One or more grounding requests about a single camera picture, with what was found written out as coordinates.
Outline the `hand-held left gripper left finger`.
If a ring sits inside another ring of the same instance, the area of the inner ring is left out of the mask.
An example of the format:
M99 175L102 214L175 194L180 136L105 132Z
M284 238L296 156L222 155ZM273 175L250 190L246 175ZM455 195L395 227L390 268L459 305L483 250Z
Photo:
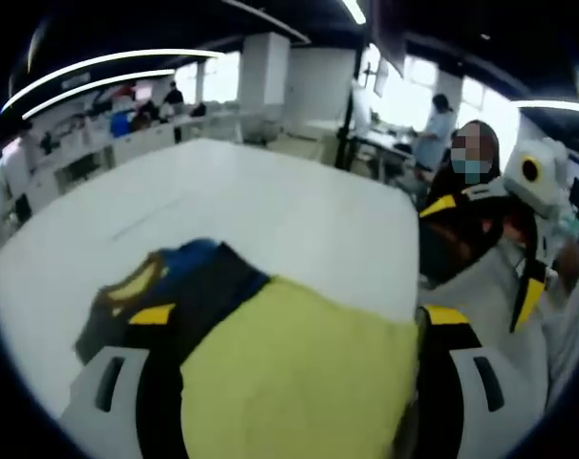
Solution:
M91 458L184 458L173 305L96 306L75 342L83 367L60 425Z

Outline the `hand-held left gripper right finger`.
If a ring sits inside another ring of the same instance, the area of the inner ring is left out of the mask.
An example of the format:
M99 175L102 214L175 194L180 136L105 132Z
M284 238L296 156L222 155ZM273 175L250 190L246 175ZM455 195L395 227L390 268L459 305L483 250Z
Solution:
M542 418L548 365L539 325L482 343L452 308L418 308L417 458L505 458Z

